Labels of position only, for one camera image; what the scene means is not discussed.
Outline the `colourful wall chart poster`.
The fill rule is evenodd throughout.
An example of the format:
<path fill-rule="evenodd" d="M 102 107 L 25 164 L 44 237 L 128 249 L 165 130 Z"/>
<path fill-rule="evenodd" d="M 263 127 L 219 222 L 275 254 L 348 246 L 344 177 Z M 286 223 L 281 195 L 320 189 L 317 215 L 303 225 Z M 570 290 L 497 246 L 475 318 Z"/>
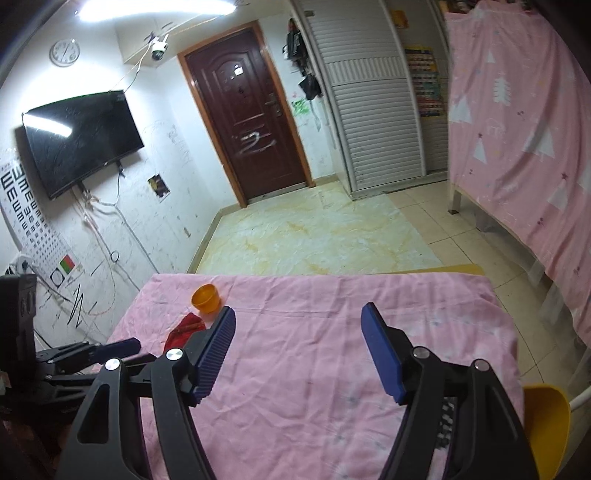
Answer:
<path fill-rule="evenodd" d="M 433 50 L 424 46 L 405 46 L 405 54 L 420 116 L 443 116 L 445 103 Z"/>

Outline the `red cloth item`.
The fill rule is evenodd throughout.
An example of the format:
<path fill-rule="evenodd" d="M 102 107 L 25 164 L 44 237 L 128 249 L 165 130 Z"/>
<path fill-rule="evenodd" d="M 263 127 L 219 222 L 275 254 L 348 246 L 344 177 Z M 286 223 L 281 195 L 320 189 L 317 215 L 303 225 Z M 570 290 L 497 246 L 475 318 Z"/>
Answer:
<path fill-rule="evenodd" d="M 182 349 L 190 337 L 206 329 L 205 322 L 192 312 L 187 313 L 181 321 L 168 333 L 163 353 L 171 349 Z"/>

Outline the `fluorescent ceiling light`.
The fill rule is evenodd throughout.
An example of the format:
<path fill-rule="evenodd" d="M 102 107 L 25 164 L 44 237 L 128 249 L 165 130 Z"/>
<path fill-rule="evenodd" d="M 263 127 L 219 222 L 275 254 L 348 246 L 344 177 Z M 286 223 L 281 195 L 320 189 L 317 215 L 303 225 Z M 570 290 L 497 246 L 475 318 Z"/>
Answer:
<path fill-rule="evenodd" d="M 231 1 L 91 0 L 80 7 L 78 17 L 86 23 L 98 23 L 137 15 L 180 14 L 190 18 L 229 15 L 235 9 L 235 3 Z"/>

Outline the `wall mounted black television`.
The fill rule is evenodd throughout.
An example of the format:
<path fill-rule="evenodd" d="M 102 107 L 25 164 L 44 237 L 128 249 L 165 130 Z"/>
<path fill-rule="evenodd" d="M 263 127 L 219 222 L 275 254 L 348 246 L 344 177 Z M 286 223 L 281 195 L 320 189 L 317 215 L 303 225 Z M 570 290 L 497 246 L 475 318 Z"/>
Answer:
<path fill-rule="evenodd" d="M 22 114 L 41 184 L 50 199 L 144 147 L 125 94 L 72 97 Z"/>

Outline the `white louvered wardrobe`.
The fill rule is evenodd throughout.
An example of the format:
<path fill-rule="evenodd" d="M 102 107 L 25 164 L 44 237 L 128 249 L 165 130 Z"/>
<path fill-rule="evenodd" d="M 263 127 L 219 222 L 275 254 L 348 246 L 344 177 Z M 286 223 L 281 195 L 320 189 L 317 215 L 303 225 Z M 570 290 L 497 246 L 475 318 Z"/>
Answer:
<path fill-rule="evenodd" d="M 355 199 L 442 181 L 403 44 L 383 1 L 295 1 Z"/>

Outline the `pink tree pattern curtain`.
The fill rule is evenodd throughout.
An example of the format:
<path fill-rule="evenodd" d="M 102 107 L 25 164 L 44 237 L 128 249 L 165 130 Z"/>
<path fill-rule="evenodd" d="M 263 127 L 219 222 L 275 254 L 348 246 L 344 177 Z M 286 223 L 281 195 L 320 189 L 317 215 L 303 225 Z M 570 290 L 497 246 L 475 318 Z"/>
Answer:
<path fill-rule="evenodd" d="M 590 83 L 539 13 L 481 1 L 446 17 L 451 183 L 509 229 L 590 337 Z"/>

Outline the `eye chart poster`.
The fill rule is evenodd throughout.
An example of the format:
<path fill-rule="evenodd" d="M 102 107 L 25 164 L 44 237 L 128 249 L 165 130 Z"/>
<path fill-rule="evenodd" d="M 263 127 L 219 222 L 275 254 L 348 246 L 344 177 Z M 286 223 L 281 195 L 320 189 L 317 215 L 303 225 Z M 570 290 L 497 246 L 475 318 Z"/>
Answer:
<path fill-rule="evenodd" d="M 27 262 L 59 291 L 72 277 L 76 262 L 44 214 L 19 160 L 1 164 L 1 207 Z"/>

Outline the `round white wall clock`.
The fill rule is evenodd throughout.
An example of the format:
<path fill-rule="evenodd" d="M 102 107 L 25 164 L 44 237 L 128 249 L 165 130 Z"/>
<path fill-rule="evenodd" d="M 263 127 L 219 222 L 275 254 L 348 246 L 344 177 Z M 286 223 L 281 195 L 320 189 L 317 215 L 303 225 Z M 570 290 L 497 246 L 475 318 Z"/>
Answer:
<path fill-rule="evenodd" d="M 80 54 L 80 45 L 74 38 L 58 40 L 49 50 L 50 61 L 60 68 L 74 65 Z"/>

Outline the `pink bed sheet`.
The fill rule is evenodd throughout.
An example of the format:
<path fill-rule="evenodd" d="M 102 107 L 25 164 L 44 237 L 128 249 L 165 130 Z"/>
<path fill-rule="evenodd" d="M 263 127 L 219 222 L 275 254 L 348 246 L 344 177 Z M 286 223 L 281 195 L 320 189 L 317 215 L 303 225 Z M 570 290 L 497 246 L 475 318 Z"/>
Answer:
<path fill-rule="evenodd" d="M 211 394 L 191 412 L 219 479 L 375 479 L 404 410 L 383 388 L 361 329 L 363 306 L 440 359 L 487 360 L 517 411 L 523 388 L 513 319 L 488 278 L 463 273 L 152 277 L 112 339 L 158 355 L 214 285 L 236 330 Z"/>

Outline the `small orange plastic bowl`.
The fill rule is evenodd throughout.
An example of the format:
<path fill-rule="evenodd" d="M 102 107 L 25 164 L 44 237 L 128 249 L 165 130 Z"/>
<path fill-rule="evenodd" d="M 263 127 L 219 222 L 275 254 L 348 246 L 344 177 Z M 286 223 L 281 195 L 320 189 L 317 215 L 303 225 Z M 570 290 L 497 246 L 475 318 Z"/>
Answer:
<path fill-rule="evenodd" d="M 201 314 L 214 314 L 221 307 L 221 297 L 213 284 L 204 284 L 193 292 L 191 304 Z"/>

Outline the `dark brown wooden door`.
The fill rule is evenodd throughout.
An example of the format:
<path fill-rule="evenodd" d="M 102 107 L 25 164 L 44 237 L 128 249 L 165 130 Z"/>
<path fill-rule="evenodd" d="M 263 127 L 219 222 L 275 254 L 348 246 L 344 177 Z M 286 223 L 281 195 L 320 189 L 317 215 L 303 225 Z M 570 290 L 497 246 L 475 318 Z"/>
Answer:
<path fill-rule="evenodd" d="M 202 40 L 177 59 L 240 206 L 315 186 L 259 22 Z"/>

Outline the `black hanging bags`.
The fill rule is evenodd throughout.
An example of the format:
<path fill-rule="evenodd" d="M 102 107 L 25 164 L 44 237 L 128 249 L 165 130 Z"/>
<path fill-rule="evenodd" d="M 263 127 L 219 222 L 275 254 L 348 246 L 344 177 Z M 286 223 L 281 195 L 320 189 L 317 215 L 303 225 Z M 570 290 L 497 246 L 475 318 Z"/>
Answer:
<path fill-rule="evenodd" d="M 307 45 L 305 45 L 303 34 L 297 27 L 296 20 L 290 18 L 287 22 L 287 43 L 283 48 L 283 54 L 301 73 L 301 82 L 298 86 L 304 92 L 308 101 L 313 101 L 317 97 L 322 97 L 322 87 L 315 74 L 311 70 L 311 57 L 308 54 Z"/>

